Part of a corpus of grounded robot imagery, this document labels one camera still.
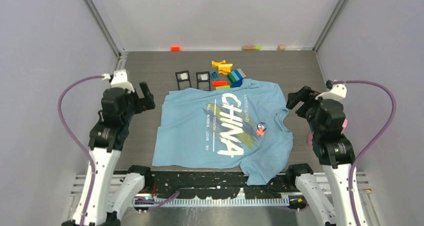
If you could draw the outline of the blue round brooch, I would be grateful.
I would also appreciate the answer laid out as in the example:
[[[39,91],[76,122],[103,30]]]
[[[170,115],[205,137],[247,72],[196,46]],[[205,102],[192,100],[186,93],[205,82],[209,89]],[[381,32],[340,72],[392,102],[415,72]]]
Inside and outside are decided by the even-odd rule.
[[[266,123],[265,123],[265,122],[259,122],[259,123],[257,124],[257,129],[258,129],[258,130],[265,131],[265,130],[267,129],[267,125],[266,125]]]

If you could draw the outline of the pink leaf brooch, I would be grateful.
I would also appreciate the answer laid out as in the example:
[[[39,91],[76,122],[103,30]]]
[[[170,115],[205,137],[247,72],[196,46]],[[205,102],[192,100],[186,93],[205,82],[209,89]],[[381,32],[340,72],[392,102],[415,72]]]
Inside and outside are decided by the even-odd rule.
[[[263,137],[265,135],[266,131],[264,129],[257,129],[256,130],[256,135]]]

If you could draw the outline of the light blue printed t-shirt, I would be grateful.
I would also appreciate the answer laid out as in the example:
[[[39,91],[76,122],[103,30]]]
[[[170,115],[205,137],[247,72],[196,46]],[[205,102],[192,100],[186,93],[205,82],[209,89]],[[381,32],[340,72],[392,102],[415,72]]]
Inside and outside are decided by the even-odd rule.
[[[282,171],[294,145],[284,125],[286,99],[276,83],[244,79],[240,87],[171,91],[161,107],[152,165],[202,169],[240,167],[248,185]],[[259,122],[267,129],[257,136]]]

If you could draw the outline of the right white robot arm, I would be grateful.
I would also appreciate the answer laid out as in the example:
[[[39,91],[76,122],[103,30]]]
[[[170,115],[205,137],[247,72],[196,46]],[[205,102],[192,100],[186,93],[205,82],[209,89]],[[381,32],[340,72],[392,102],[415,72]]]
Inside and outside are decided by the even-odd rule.
[[[296,114],[306,119],[312,133],[312,149],[322,166],[330,187],[328,200],[319,186],[316,175],[306,164],[290,165],[285,184],[291,191],[300,191],[321,226],[367,226],[357,186],[355,153],[343,134],[346,115],[341,100],[346,97],[343,84],[333,85],[319,93],[308,86],[289,93],[287,109],[299,103]]]

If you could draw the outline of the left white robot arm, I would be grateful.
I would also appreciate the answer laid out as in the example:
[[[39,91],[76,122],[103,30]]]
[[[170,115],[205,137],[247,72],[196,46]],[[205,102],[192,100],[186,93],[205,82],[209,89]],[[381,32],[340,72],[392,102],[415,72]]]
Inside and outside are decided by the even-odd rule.
[[[150,167],[132,165],[124,181],[111,194],[110,186],[117,161],[129,135],[129,125],[135,114],[155,109],[154,96],[146,82],[140,82],[143,97],[128,89],[111,87],[104,91],[99,120],[89,133],[89,143],[83,147],[88,156],[88,170],[77,208],[64,226],[119,226],[138,192],[153,188]]]

